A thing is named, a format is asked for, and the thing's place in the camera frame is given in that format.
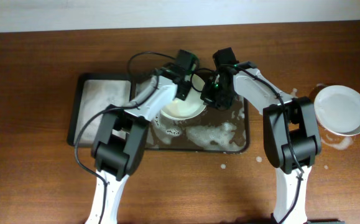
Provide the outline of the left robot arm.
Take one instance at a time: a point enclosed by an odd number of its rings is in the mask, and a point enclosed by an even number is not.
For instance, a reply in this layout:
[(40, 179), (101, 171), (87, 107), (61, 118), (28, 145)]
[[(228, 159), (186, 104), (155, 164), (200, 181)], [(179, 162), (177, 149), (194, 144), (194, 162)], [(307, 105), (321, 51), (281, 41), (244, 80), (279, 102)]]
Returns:
[(135, 173), (144, 154), (150, 122), (174, 99), (185, 100), (191, 87), (191, 74), (198, 68), (198, 57), (179, 50), (172, 62), (151, 71), (149, 85), (122, 106), (109, 105), (87, 122), (100, 118), (91, 148), (96, 190), (87, 223), (117, 223), (124, 186)]

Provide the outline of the pale blue plate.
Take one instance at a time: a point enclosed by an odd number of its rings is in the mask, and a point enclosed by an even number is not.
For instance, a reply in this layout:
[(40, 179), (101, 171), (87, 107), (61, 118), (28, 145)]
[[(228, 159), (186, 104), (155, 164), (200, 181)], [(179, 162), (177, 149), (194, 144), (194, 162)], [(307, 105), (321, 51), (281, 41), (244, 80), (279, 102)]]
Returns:
[(343, 85), (323, 87), (313, 102), (320, 126), (339, 136), (360, 134), (360, 93)]

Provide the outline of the cream white plate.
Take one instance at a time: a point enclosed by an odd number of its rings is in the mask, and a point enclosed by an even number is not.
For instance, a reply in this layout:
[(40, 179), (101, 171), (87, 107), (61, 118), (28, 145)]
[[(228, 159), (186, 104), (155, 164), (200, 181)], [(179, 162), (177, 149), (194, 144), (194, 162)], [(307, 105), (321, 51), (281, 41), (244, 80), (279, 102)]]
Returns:
[(174, 99), (160, 110), (160, 114), (175, 121), (194, 118), (206, 109), (200, 97), (201, 93), (191, 88), (185, 100)]

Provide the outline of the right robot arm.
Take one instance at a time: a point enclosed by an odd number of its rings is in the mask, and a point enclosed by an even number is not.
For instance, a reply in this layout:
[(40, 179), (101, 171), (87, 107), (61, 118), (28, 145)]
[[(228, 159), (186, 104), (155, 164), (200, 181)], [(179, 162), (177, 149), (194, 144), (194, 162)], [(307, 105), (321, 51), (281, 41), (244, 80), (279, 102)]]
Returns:
[(215, 71), (201, 92), (210, 107), (226, 110), (241, 96), (263, 117), (264, 151), (275, 169), (276, 203), (272, 223), (307, 223), (307, 182), (321, 152), (312, 101), (284, 93), (252, 62), (240, 62), (232, 48), (213, 54)]

